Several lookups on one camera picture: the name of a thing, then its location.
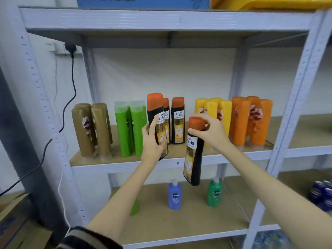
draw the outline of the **brown shelf surface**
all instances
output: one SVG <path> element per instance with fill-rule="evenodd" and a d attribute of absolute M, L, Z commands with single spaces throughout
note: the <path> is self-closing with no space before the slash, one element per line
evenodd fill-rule
<path fill-rule="evenodd" d="M 332 171 L 331 169 L 324 171 L 310 169 L 281 172 L 278 179 L 300 195 L 306 197 L 315 181 L 332 179 Z M 240 176 L 226 177 L 224 181 L 248 219 L 251 220 L 257 201 L 255 194 L 248 188 L 247 184 Z M 266 210 L 261 225 L 268 224 L 276 224 L 276 220 L 272 214 Z"/>
<path fill-rule="evenodd" d="M 150 247 L 151 249 L 232 249 L 227 238 L 200 240 L 195 242 Z"/>
<path fill-rule="evenodd" d="M 272 117 L 267 140 L 274 143 L 282 117 Z M 332 145 L 332 113 L 302 115 L 289 148 Z"/>
<path fill-rule="evenodd" d="M 130 217 L 120 238 L 122 245 L 247 229 L 249 223 L 226 188 L 218 208 L 207 205 L 210 180 L 193 187 L 182 182 L 179 211 L 168 207 L 168 184 L 143 185 L 139 211 Z"/>
<path fill-rule="evenodd" d="M 116 125 L 111 126 L 112 131 L 112 137 L 113 137 L 113 144 L 112 144 L 112 150 L 113 155 L 112 158 L 109 160 L 101 160 L 99 156 L 96 156 L 93 160 L 86 160 L 81 156 L 81 152 L 78 151 L 71 159 L 70 159 L 70 165 L 71 166 L 82 166 L 82 165 L 93 165 L 93 164 L 108 164 L 108 163 L 123 163 L 123 162 L 137 162 L 140 161 L 141 158 L 139 156 L 135 155 L 135 151 L 133 154 L 129 157 L 122 157 L 121 156 L 121 149 L 119 144 L 119 138 L 118 138 L 118 129 Z M 186 154 L 186 148 L 187 144 L 177 144 L 177 145 L 168 145 L 168 155 L 165 157 L 165 159 L 171 159 L 171 158 L 181 158 L 185 157 Z M 273 146 L 270 144 L 266 144 L 264 146 L 264 150 L 272 150 Z M 255 151 L 250 146 L 245 145 L 243 152 L 251 152 Z M 204 146 L 203 155 L 219 155 L 220 153 L 217 152 L 214 148 L 206 147 Z"/>

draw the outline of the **person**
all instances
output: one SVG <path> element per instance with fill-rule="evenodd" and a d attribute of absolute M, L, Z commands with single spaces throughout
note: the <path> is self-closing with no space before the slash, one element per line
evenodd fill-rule
<path fill-rule="evenodd" d="M 207 114 L 196 114 L 210 127 L 207 131 L 188 129 L 219 151 L 240 173 L 249 188 L 279 226 L 298 248 L 332 248 L 332 218 L 304 197 L 264 171 L 228 139 L 223 123 Z M 148 175 L 156 166 L 166 148 L 166 140 L 158 145 L 155 140 L 155 117 L 150 126 L 143 128 L 143 153 L 135 171 L 97 213 L 86 228 L 74 227 L 58 248 L 122 248 L 119 238 L 131 212 L 131 207 Z"/>

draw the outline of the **forearm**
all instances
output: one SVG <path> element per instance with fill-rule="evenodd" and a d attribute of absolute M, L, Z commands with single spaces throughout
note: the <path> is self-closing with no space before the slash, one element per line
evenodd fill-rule
<path fill-rule="evenodd" d="M 332 219 L 261 169 L 234 145 L 218 149 L 299 248 L 330 248 Z"/>
<path fill-rule="evenodd" d="M 153 167 L 140 163 L 87 228 L 118 242 L 139 190 Z"/>

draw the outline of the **person's left hand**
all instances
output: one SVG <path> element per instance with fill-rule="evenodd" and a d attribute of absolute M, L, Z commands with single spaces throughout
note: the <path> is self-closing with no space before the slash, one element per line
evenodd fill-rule
<path fill-rule="evenodd" d="M 167 139 L 165 138 L 163 142 L 158 145 L 156 142 L 156 138 L 154 136 L 156 130 L 156 123 L 158 121 L 158 116 L 156 116 L 151 125 L 150 125 L 150 134 L 148 134 L 147 129 L 149 128 L 149 124 L 146 124 L 142 128 L 143 133 L 143 153 L 142 153 L 142 163 L 151 166 L 153 170 L 157 165 L 159 158 L 162 152 L 166 149 Z"/>

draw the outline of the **sleeve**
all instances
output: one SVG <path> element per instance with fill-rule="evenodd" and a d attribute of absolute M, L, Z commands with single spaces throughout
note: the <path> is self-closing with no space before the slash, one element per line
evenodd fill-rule
<path fill-rule="evenodd" d="M 101 234 L 75 226 L 57 249 L 122 249 L 122 246 Z"/>

